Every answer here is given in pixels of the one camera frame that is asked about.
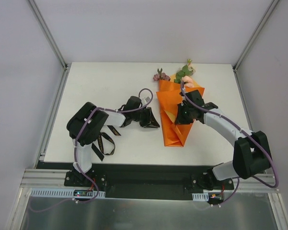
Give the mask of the orange wrapping paper sheet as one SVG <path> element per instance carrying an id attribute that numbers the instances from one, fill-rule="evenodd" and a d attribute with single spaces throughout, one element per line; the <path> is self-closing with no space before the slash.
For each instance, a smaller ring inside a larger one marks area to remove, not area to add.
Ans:
<path id="1" fill-rule="evenodd" d="M 177 80 L 159 80 L 156 92 L 160 106 L 160 117 L 164 146 L 183 147 L 193 125 L 188 115 L 188 106 L 181 94 Z"/>

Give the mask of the pink fake rose stem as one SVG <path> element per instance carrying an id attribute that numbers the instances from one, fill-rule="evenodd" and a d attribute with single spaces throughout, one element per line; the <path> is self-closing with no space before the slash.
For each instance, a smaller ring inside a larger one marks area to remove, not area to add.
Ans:
<path id="1" fill-rule="evenodd" d="M 186 87 L 194 88 L 193 79 L 189 76 L 182 77 L 181 81 L 184 83 Z"/>

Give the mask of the mauve fake rose stem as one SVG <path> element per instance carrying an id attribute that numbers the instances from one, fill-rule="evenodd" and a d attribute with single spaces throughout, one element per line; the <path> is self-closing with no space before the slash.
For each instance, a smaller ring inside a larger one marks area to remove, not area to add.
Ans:
<path id="1" fill-rule="evenodd" d="M 154 81 L 164 80 L 170 81 L 170 76 L 163 72 L 163 69 L 157 69 L 157 74 L 153 76 Z"/>

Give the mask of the white fake rose stem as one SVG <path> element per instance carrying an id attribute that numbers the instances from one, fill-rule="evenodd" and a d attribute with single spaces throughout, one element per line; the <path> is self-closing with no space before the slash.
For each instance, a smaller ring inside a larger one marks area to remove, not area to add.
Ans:
<path id="1" fill-rule="evenodd" d="M 194 73 L 195 73 L 195 69 L 192 66 L 192 60 L 189 58 L 187 59 L 186 64 L 176 72 L 175 78 L 173 81 L 175 83 L 180 83 L 183 77 L 186 77 L 186 76 L 191 77 Z"/>

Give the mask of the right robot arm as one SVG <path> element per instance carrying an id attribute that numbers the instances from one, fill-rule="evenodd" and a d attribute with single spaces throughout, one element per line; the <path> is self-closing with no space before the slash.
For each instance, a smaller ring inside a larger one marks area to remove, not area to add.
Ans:
<path id="1" fill-rule="evenodd" d="M 243 129 L 212 102 L 205 103 L 198 90 L 180 92 L 183 100 L 178 104 L 175 123 L 188 125 L 194 121 L 211 127 L 224 137 L 233 147 L 233 159 L 218 164 L 198 180 L 199 185 L 210 189 L 219 188 L 224 180 L 232 178 L 248 179 L 272 167 L 267 136 L 262 131 Z"/>

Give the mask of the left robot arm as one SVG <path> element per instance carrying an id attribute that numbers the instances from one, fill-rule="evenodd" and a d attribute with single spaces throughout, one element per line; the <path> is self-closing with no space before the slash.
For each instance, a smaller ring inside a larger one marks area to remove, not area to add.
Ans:
<path id="1" fill-rule="evenodd" d="M 80 186 L 88 186 L 92 181 L 89 173 L 92 168 L 91 155 L 103 161 L 106 156 L 115 153 L 115 142 L 102 129 L 107 127 L 115 136 L 120 136 L 118 127 L 126 127 L 131 122 L 138 122 L 142 128 L 160 128 L 152 108 L 147 105 L 152 99 L 141 99 L 131 96 L 117 110 L 98 108 L 91 102 L 86 102 L 67 123 L 69 136 L 74 144 L 73 167 L 77 171 L 76 182 Z"/>

